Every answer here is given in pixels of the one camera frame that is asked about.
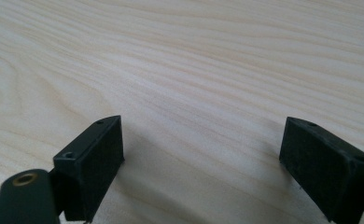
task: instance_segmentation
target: table surface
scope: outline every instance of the table surface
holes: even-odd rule
[[[328,223],[278,156],[286,117],[364,151],[364,0],[0,1],[0,185],[113,115],[93,223]]]

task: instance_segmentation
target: wood grain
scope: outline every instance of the wood grain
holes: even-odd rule
[[[278,155],[287,116],[364,151],[364,0],[0,1],[0,185],[117,114],[94,223],[327,223]]]

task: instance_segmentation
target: screw hole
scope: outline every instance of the screw hole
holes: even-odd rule
[[[355,156],[355,159],[357,159],[358,161],[364,161],[364,157],[361,156]]]
[[[73,158],[74,157],[74,153],[73,152],[66,152],[63,154],[64,157],[66,158]]]
[[[34,180],[36,178],[37,178],[37,174],[35,174],[35,173],[20,175],[13,180],[13,185],[16,187],[25,186],[25,185],[28,185],[28,184],[34,182]]]

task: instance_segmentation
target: black component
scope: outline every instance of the black component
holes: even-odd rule
[[[121,118],[94,122],[54,158],[54,169],[12,176],[0,190],[0,224],[92,222],[124,162]]]
[[[64,210],[67,220],[92,222],[124,161],[120,116],[94,122],[53,161],[52,172],[63,183],[58,210]]]
[[[312,122],[287,118],[280,162],[329,221],[359,222],[364,152]]]
[[[16,174],[0,190],[0,224],[59,224],[48,172],[29,170]]]

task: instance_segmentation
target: brass insert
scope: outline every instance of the brass insert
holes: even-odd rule
[[[25,175],[20,175],[20,176],[17,176],[16,178],[14,178],[13,185],[16,187],[29,185],[32,182],[34,182],[36,180],[36,178],[37,178],[36,173],[28,173]]]

